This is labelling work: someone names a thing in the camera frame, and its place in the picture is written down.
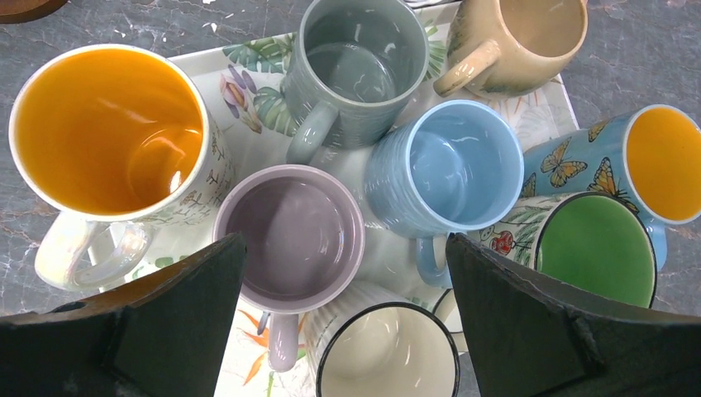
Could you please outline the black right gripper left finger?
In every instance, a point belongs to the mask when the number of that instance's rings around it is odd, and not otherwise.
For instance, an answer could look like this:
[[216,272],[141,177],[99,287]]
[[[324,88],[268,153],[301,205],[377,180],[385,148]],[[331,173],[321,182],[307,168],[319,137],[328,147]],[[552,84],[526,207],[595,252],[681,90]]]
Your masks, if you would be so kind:
[[232,233],[115,289],[3,317],[2,395],[213,395],[246,257]]

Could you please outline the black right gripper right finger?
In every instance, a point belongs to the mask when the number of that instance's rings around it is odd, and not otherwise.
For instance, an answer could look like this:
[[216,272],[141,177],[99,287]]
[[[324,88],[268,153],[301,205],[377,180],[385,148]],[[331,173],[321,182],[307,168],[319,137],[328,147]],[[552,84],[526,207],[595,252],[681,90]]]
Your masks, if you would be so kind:
[[462,233],[446,259],[483,396],[699,395],[699,318],[591,294]]

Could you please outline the white mug orange inside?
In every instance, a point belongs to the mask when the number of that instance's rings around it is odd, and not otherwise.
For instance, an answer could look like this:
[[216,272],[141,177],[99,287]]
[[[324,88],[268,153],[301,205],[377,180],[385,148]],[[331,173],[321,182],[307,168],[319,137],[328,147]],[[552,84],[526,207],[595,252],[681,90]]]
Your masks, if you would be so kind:
[[22,178],[60,212],[35,271],[69,291],[127,275],[161,228],[215,213],[236,177],[194,82],[132,45],[87,45],[41,66],[12,105],[8,140]]

